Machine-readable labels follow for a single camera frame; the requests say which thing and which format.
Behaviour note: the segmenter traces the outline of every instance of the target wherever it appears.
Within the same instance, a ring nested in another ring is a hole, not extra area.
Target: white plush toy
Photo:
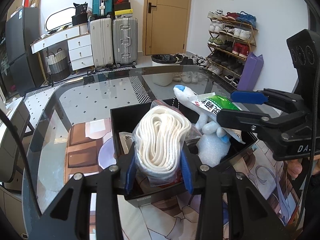
[[[211,167],[218,165],[220,160],[228,154],[231,145],[227,132],[189,101],[188,97],[196,95],[189,87],[176,85],[173,91],[181,104],[199,114],[195,127],[204,133],[197,143],[201,162]]]

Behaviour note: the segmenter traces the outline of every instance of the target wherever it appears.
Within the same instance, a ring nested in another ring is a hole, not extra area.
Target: open black box
[[[166,99],[163,101],[169,106],[171,106],[173,99]],[[178,106],[177,100],[175,100],[174,106]],[[125,106],[111,109],[111,125],[116,158],[124,154],[121,146],[119,133],[132,133],[134,128],[142,119],[142,117],[150,110],[150,107],[151,103],[145,103],[140,105]],[[196,123],[198,121],[199,115],[191,109],[180,104],[179,110],[185,117],[187,117],[190,120],[190,122]],[[231,147],[227,156],[225,156],[221,160],[219,165],[215,166],[215,168],[218,171],[223,172],[228,167],[235,164],[243,156],[246,150],[257,141],[257,138],[252,133],[242,132],[242,140],[245,142],[245,144],[241,144],[233,138],[230,139]],[[191,153],[198,153],[198,149],[197,147],[195,147],[195,145],[190,145],[188,147]],[[186,189],[184,187],[184,183],[180,182],[175,185],[162,188],[158,191],[149,194],[144,194],[141,188],[139,187],[138,183],[135,181],[132,191],[129,195],[125,196],[124,198],[133,206],[140,207],[146,204],[151,204],[161,200],[169,199],[185,191]]]

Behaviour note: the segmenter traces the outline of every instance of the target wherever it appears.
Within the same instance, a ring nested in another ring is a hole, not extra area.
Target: refrigerator door
[[[9,64],[26,52],[23,20],[24,9],[18,11],[5,24],[5,39]]]
[[[10,64],[13,81],[20,96],[25,95],[26,91],[35,88],[29,65],[27,54],[22,55]]]

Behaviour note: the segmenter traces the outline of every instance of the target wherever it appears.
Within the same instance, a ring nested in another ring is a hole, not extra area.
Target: white drawer
[[[79,26],[72,27],[70,29],[66,29],[60,32],[57,32],[55,34],[52,34],[49,37],[46,37],[37,43],[35,43],[33,46],[31,46],[32,53],[36,53],[40,51],[41,49],[45,49],[53,44],[56,44],[60,41],[65,41],[67,39],[71,39],[73,37],[79,36]]]
[[[69,51],[91,45],[90,34],[68,40]]]
[[[69,50],[70,60],[92,56],[91,45],[81,47],[78,49]]]
[[[73,70],[93,66],[94,65],[93,64],[93,57],[89,56],[89,57],[85,57],[85,58],[79,58],[76,60],[72,60],[71,65],[72,65]]]

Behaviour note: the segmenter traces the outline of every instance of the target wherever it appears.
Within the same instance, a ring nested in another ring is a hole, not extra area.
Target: blue sneaker
[[[241,11],[239,17],[236,19],[238,22],[243,22],[252,25],[255,29],[257,27],[257,19],[255,16]]]

